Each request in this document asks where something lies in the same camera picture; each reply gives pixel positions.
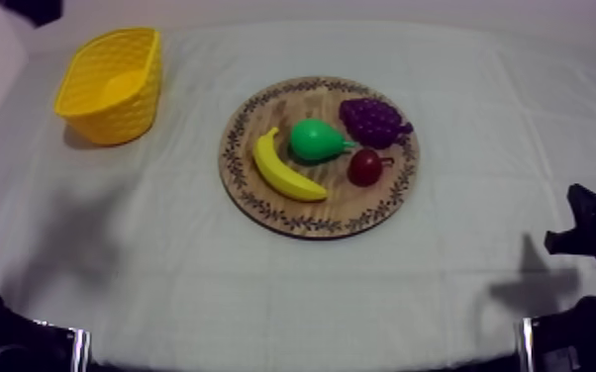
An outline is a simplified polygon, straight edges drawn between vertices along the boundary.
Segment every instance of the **wooden plate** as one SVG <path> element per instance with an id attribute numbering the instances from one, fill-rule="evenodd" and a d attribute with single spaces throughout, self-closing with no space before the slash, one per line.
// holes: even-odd
<path id="1" fill-rule="evenodd" d="M 354 81 L 337 77 L 301 77 L 272 85 L 253 95 L 229 120 L 220 144 L 220 175 L 234 203 L 259 224 L 279 233 L 306 238 L 335 238 L 364 232 L 397 211 L 411 190 L 418 168 L 415 133 L 378 151 L 393 157 L 376 184 L 360 188 L 348 182 L 351 155 L 315 166 L 302 166 L 288 155 L 291 128 L 307 118 L 318 118 L 350 136 L 339 118 L 340 103 L 353 98 L 376 98 L 393 107 L 383 95 Z M 275 148 L 292 169 L 328 190 L 320 203 L 288 199 L 271 188 L 256 169 L 252 150 L 256 140 L 278 127 Z"/>

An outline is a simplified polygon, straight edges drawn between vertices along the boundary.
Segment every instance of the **toy pear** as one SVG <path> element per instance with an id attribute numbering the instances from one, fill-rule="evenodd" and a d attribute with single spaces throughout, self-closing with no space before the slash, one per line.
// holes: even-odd
<path id="1" fill-rule="evenodd" d="M 293 126 L 290 142 L 293 152 L 308 161 L 324 160 L 356 146 L 319 119 L 306 119 Z"/>

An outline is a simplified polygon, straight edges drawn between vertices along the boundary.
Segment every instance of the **woven basket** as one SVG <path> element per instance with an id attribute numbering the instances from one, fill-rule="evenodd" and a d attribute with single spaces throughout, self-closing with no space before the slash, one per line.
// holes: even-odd
<path id="1" fill-rule="evenodd" d="M 54 109 L 94 143 L 124 143 L 140 137 L 152 125 L 160 82 L 159 32 L 113 31 L 76 53 Z"/>

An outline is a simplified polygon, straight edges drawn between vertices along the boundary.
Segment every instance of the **yellow basket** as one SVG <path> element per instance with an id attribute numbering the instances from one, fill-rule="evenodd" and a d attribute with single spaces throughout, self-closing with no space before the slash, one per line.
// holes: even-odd
<path id="1" fill-rule="evenodd" d="M 152 125 L 160 82 L 159 32 L 113 31 L 76 53 L 54 109 L 94 143 L 124 143 Z"/>

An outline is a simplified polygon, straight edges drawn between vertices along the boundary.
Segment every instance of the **purple grapes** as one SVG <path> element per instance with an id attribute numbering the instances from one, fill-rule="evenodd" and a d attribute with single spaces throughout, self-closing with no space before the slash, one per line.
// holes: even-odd
<path id="1" fill-rule="evenodd" d="M 387 103 L 371 98 L 343 101 L 340 119 L 354 140 L 365 146 L 383 149 L 400 135 L 408 135 L 414 127 L 402 125 L 402 116 Z"/>

